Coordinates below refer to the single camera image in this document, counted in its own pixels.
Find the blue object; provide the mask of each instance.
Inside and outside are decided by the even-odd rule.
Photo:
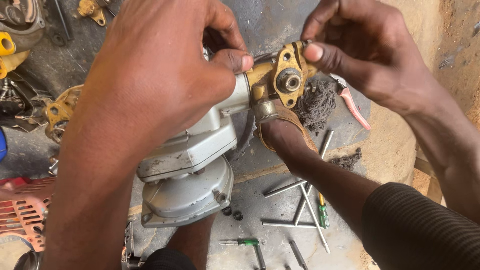
[[[0,129],[0,161],[7,155],[7,142],[3,131]]]

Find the metal rod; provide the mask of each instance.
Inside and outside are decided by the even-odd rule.
[[[293,184],[289,184],[289,185],[286,185],[286,186],[284,186],[284,187],[282,187],[282,188],[279,188],[279,189],[276,189],[276,190],[274,190],[274,191],[272,191],[272,192],[269,192],[269,193],[265,194],[264,196],[265,196],[265,198],[268,198],[268,197],[271,197],[271,196],[273,196],[273,195],[277,195],[278,193],[282,193],[282,192],[284,192],[284,191],[286,191],[286,190],[289,190],[289,189],[291,189],[291,188],[294,188],[294,187],[296,187],[296,186],[298,186],[298,185],[304,184],[304,183],[306,183],[306,182],[307,182],[307,180],[296,181],[296,182],[293,183]]]
[[[70,33],[68,32],[68,29],[67,29],[67,24],[65,23],[65,19],[63,18],[63,14],[61,12],[59,1],[55,0],[55,4],[57,5],[57,10],[59,12],[61,24],[63,25],[63,30],[65,31],[65,35],[67,36],[67,40],[71,40],[72,38],[70,37]]]
[[[310,183],[307,184],[307,196],[310,195],[310,192],[312,191],[312,187],[313,187],[313,186],[312,186]],[[302,214],[302,212],[303,212],[303,208],[305,207],[305,203],[307,203],[307,202],[305,201],[305,198],[304,198],[303,196],[301,197],[301,200],[300,200],[300,201],[301,201],[301,202],[300,202],[299,209],[298,209],[297,213],[295,214],[295,219],[293,220],[293,224],[294,224],[295,226],[298,225],[299,220],[300,220],[300,216],[301,216],[301,214]]]
[[[297,262],[299,263],[300,267],[304,270],[308,270],[307,264],[305,263],[305,260],[303,260],[303,257],[295,241],[293,240],[290,241],[290,247],[292,247],[293,254],[295,255],[295,258],[297,259]]]
[[[278,226],[278,227],[306,228],[306,229],[316,229],[317,228],[314,224],[297,224],[297,226],[295,226],[294,224],[291,224],[291,223],[267,222],[267,221],[263,221],[262,225]]]
[[[324,159],[324,156],[325,156],[325,152],[327,151],[327,148],[328,148],[328,145],[330,144],[330,141],[332,140],[332,137],[333,137],[333,130],[328,130],[328,133],[327,133],[327,137],[325,139],[325,142],[324,142],[324,146],[322,146],[322,151],[320,152],[320,157],[322,157],[322,159]]]
[[[264,260],[262,251],[260,249],[260,244],[254,245],[253,247],[255,248],[255,254],[257,255],[257,261],[258,261],[260,270],[266,270],[267,266],[265,265],[265,260]]]
[[[333,132],[334,132],[333,130],[329,130],[328,133],[327,133],[327,137],[325,139],[324,145],[322,146],[322,150],[320,151],[322,159],[324,159],[325,152],[327,151],[328,145],[330,144],[330,141],[332,140]],[[312,190],[312,185],[307,184],[307,196],[310,195],[311,190]],[[321,200],[320,205],[323,205],[323,196],[320,192],[318,194],[320,194],[320,200]],[[295,224],[295,226],[299,223],[300,216],[303,212],[303,208],[305,207],[305,203],[306,203],[305,198],[302,197],[301,202],[300,202],[300,209],[298,209],[297,214],[296,214],[295,219],[294,219],[294,222],[293,222],[293,224]]]
[[[322,228],[320,227],[320,224],[318,224],[317,215],[315,215],[315,211],[313,211],[312,204],[310,203],[310,200],[308,199],[308,196],[307,196],[307,191],[305,191],[305,187],[303,185],[300,185],[300,188],[301,188],[301,192],[303,194],[303,197],[307,201],[308,209],[310,210],[310,214],[312,215],[313,222],[315,222],[315,226],[318,229],[318,233],[320,234],[320,239],[322,240],[325,251],[328,254],[330,254],[330,248],[328,247],[327,241],[325,240],[324,234],[322,233]]]

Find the rubber seal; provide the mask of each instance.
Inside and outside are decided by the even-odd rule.
[[[224,216],[230,216],[233,213],[233,210],[230,207],[225,207],[222,209],[222,213]]]
[[[233,219],[236,220],[236,221],[240,221],[243,219],[243,215],[241,213],[236,213],[234,216],[233,216]]]

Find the black sleeve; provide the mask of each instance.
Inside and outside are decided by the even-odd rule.
[[[161,248],[150,256],[142,270],[197,270],[190,258],[180,251]]]
[[[405,184],[370,194],[362,240],[382,270],[480,270],[480,226]]]

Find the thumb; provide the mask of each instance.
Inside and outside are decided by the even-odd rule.
[[[365,95],[381,91],[391,74],[388,68],[374,62],[348,56],[339,47],[313,42],[304,50],[305,58],[325,74],[334,73]]]
[[[210,62],[222,65],[234,74],[239,74],[252,68],[253,57],[242,50],[221,49],[216,52]]]

